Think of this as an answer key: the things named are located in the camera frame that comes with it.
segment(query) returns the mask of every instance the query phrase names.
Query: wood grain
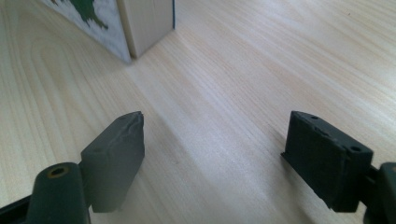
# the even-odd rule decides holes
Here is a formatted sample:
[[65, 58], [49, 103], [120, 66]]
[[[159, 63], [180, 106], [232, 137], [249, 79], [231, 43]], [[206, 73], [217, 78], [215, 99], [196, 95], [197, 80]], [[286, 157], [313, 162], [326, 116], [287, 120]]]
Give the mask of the wood grain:
[[113, 119], [145, 114], [123, 212], [92, 223], [361, 223], [280, 158], [291, 110], [396, 161], [396, 2], [178, 0], [128, 65], [37, 1], [0, 0], [0, 206]]

